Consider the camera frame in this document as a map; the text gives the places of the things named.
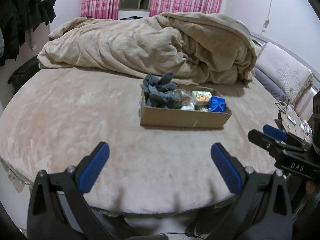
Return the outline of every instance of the screw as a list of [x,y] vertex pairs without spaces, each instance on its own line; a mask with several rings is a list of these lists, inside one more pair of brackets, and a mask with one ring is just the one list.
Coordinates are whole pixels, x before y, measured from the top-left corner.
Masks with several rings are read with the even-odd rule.
[[43,177],[46,173],[47,173],[47,172],[46,172],[45,170],[40,170],[40,171],[38,172],[38,175],[39,175],[40,177]]
[[278,177],[282,177],[283,176],[283,172],[281,170],[276,170],[276,175]]
[[254,173],[254,169],[251,166],[246,166],[246,168],[244,170],[248,174]]
[[69,165],[67,167],[67,172],[73,173],[76,170],[76,167],[74,165]]

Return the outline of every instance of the pillow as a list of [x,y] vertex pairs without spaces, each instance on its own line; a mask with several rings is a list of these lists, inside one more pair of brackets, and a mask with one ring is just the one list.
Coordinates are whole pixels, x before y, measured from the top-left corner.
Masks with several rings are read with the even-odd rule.
[[285,102],[286,94],[274,83],[265,73],[258,68],[254,68],[256,79],[264,86],[275,99]]
[[294,107],[301,121],[308,121],[313,114],[313,97],[317,94],[312,86],[309,86]]
[[262,47],[256,68],[281,88],[292,105],[313,82],[310,69],[270,42]]

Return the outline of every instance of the floor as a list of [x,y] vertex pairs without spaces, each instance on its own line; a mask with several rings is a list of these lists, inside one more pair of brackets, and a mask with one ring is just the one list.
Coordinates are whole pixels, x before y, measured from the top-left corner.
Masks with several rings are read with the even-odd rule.
[[[29,188],[24,187],[23,191],[18,193],[9,181],[2,165],[0,165],[0,201],[12,221],[19,228],[27,228],[29,198]],[[195,216],[195,211],[171,217],[131,215],[126,217],[126,221],[143,235],[157,235],[167,232],[184,232]],[[184,234],[171,234],[168,236],[170,240],[190,240]]]

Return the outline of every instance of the crumpled comforter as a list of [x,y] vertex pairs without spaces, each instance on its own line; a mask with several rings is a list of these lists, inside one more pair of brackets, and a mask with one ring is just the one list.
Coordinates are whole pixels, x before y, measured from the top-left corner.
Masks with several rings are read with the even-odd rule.
[[98,67],[135,77],[173,72],[193,83],[251,81],[249,30],[222,14],[169,13],[132,21],[75,18],[49,34],[40,68]]

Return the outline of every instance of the black bag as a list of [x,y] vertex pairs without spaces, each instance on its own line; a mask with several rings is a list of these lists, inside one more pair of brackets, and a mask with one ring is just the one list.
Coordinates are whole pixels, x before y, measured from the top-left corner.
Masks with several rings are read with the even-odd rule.
[[12,83],[14,86],[14,95],[40,70],[37,57],[38,56],[34,56],[32,59],[28,60],[25,64],[13,72],[12,76],[9,78],[8,84]]

